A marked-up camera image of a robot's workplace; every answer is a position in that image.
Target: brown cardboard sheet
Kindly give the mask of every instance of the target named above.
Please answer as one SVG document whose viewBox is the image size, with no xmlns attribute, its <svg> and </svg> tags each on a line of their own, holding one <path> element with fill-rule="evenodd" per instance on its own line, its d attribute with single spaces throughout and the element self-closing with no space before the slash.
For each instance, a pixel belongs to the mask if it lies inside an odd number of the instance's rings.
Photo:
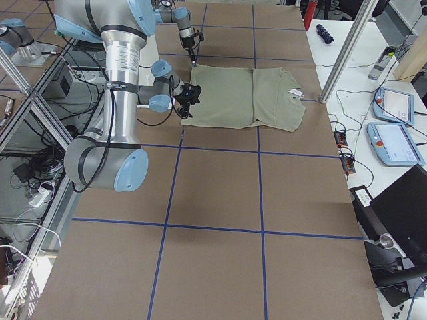
<svg viewBox="0 0 427 320">
<path fill-rule="evenodd" d="M 302 125 L 138 124 L 146 182 L 85 192 L 34 319 L 381 320 L 299 9 L 179 5 L 204 22 L 200 63 L 288 66 L 308 100 Z M 177 36 L 159 26 L 159 52 L 188 79 Z"/>
</svg>

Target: water bottle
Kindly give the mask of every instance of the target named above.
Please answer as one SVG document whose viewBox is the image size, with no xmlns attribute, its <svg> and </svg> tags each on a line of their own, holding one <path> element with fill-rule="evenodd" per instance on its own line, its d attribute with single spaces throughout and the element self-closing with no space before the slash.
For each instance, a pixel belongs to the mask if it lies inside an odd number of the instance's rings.
<svg viewBox="0 0 427 320">
<path fill-rule="evenodd" d="M 387 67 L 388 62 L 394 56 L 395 52 L 396 47 L 393 47 L 391 45 L 386 47 L 381 53 L 377 62 L 375 62 L 375 65 L 372 67 L 371 71 L 369 72 L 368 78 L 371 80 L 377 80 L 381 76 L 383 70 Z"/>
</svg>

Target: wall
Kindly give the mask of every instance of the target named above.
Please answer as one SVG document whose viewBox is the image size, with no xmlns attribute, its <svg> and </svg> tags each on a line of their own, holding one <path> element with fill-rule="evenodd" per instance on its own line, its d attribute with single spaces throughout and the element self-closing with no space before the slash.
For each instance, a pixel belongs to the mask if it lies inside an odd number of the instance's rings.
<svg viewBox="0 0 427 320">
<path fill-rule="evenodd" d="M 391 0 L 390 5 L 400 18 L 411 29 L 419 16 L 421 15 L 420 0 Z M 421 17 L 414 28 L 414 34 L 421 34 L 422 30 L 427 26 L 427 17 Z"/>
</svg>

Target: white label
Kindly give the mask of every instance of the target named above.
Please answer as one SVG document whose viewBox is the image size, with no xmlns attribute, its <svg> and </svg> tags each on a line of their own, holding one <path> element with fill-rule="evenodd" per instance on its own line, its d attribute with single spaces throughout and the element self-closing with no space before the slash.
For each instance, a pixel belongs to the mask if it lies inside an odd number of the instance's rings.
<svg viewBox="0 0 427 320">
<path fill-rule="evenodd" d="M 371 197 L 365 189 L 356 190 L 355 194 L 358 196 L 360 202 L 363 204 L 364 207 L 370 206 Z"/>
<path fill-rule="evenodd" d="M 288 92 L 292 93 L 293 95 L 297 95 L 300 98 L 304 97 L 302 92 L 300 90 L 297 90 L 297 89 L 290 89 Z"/>
<path fill-rule="evenodd" d="M 124 45 L 113 45 L 107 50 L 107 70 L 138 74 L 139 52 Z"/>
</svg>

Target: tablet screen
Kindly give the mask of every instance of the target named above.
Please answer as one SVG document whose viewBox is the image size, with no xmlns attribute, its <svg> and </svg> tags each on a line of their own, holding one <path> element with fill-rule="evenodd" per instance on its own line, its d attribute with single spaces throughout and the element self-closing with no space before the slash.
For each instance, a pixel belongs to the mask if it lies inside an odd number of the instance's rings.
<svg viewBox="0 0 427 320">
<path fill-rule="evenodd" d="M 408 121 L 410 114 L 410 96 L 403 93 L 384 90 L 384 104 L 382 105 L 385 115 L 393 116 Z"/>
<path fill-rule="evenodd" d="M 376 125 L 390 160 L 417 162 L 416 156 L 403 128 L 399 125 Z"/>
</svg>

